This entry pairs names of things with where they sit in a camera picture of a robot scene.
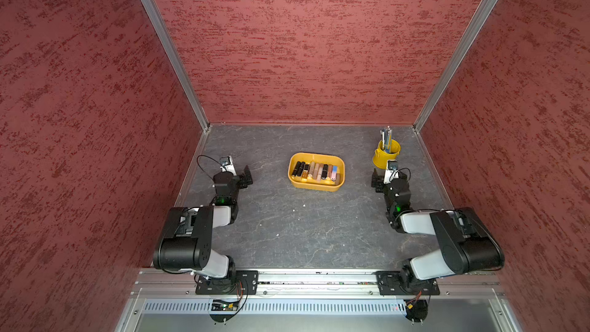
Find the black lipstick short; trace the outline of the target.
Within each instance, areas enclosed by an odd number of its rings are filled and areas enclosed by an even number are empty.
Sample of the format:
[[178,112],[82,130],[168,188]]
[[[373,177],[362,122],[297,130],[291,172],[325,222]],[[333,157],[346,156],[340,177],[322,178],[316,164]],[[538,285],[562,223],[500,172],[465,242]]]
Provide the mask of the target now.
[[297,176],[298,177],[301,177],[302,176],[302,174],[304,172],[304,169],[305,169],[305,165],[306,165],[306,163],[304,161],[301,161],[300,167],[297,170]]

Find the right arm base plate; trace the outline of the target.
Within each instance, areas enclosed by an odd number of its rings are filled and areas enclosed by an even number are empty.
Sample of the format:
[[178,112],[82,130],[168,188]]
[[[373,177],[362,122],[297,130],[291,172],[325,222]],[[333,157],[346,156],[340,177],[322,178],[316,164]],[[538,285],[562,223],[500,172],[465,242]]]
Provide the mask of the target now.
[[381,296],[438,296],[440,290],[434,279],[419,280],[409,270],[377,271],[376,284]]

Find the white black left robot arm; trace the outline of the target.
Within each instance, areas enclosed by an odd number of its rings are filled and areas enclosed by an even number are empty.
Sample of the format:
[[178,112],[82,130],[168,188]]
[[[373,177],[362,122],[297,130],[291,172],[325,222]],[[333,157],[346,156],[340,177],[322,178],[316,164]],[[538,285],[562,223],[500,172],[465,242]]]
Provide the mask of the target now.
[[214,280],[236,279],[231,257],[213,250],[213,230],[235,223],[241,189],[253,184],[249,167],[236,175],[222,171],[213,176],[215,196],[201,207],[175,207],[166,222],[155,248],[154,268],[169,274],[195,272]]

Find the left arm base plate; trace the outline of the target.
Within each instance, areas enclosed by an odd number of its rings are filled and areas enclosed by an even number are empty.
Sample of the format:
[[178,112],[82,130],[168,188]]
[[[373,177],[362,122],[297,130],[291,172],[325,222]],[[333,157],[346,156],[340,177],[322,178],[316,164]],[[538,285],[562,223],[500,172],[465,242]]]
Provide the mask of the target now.
[[256,295],[258,289],[258,271],[230,271],[226,278],[196,278],[196,295]]

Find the gold lipstick tube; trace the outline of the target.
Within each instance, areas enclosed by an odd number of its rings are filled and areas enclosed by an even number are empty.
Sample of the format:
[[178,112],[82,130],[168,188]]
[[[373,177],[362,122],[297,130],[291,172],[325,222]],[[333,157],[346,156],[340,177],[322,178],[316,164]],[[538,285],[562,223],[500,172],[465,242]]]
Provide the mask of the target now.
[[321,164],[321,163],[316,163],[316,167],[315,167],[315,171],[314,171],[314,177],[313,177],[313,178],[314,178],[316,181],[319,181],[319,180],[317,179],[317,173],[318,173],[318,169],[319,169],[319,166],[320,166],[320,164]]

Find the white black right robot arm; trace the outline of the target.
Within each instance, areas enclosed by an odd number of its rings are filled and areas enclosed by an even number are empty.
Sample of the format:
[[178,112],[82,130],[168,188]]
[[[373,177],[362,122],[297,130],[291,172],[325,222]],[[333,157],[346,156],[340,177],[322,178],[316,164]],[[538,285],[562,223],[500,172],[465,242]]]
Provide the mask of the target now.
[[503,250],[471,207],[413,209],[410,176],[400,171],[374,171],[371,187],[383,194],[393,230],[436,238],[438,249],[405,261],[400,276],[407,284],[503,268]]

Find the silver pink lipstick tube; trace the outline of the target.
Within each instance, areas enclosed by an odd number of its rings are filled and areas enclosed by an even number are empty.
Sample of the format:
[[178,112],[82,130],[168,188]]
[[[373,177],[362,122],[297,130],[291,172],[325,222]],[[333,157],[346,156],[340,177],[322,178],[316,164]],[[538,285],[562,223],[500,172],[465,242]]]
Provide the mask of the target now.
[[315,162],[315,161],[312,161],[312,162],[310,163],[310,169],[309,169],[309,171],[308,171],[308,175],[307,175],[307,178],[308,178],[308,179],[313,179],[313,177],[314,177],[314,171],[315,171],[315,167],[316,167],[316,162]]

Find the black lipstick with gold band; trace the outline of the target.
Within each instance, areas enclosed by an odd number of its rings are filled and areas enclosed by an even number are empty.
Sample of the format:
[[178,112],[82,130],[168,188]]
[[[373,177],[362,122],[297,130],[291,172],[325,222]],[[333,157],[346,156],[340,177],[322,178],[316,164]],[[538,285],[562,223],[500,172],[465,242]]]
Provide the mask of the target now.
[[300,167],[301,167],[301,161],[298,161],[292,171],[292,174],[291,174],[292,177],[296,177],[298,175],[298,171],[300,170]]

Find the gold black square lipstick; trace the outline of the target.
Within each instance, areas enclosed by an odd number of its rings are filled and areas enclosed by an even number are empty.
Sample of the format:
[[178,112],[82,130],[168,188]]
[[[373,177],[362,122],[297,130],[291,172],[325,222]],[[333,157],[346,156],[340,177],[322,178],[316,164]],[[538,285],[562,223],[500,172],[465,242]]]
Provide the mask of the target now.
[[307,179],[310,175],[310,169],[311,169],[311,164],[310,163],[305,164],[304,170],[301,175],[301,178],[303,181],[307,181]]

